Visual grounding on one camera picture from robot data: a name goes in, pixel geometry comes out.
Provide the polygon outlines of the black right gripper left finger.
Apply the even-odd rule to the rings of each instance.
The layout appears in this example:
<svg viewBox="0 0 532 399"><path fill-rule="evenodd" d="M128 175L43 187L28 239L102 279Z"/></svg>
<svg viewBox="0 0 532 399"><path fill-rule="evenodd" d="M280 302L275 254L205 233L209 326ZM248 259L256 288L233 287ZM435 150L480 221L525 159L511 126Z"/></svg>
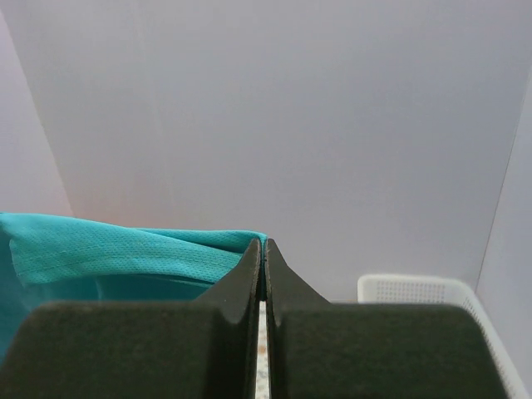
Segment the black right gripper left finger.
<svg viewBox="0 0 532 399"><path fill-rule="evenodd" d="M262 245L189 302L55 302L23 321L4 398L251 398Z"/></svg>

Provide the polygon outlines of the teal t shirt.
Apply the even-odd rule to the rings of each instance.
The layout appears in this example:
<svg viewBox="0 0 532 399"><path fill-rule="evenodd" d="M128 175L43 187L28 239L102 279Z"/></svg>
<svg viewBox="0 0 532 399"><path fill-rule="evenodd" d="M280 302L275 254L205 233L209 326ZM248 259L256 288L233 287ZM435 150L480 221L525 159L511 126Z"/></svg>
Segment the teal t shirt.
<svg viewBox="0 0 532 399"><path fill-rule="evenodd" d="M52 301L190 301L267 235L131 228L50 214L1 215L1 352Z"/></svg>

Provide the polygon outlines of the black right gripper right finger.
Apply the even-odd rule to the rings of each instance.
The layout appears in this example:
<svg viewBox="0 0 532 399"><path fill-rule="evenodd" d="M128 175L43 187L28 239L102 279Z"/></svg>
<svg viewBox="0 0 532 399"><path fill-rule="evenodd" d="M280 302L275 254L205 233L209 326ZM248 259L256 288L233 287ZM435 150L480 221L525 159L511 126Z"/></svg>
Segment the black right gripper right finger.
<svg viewBox="0 0 532 399"><path fill-rule="evenodd" d="M332 303L264 245L273 398L504 398L480 325L445 304Z"/></svg>

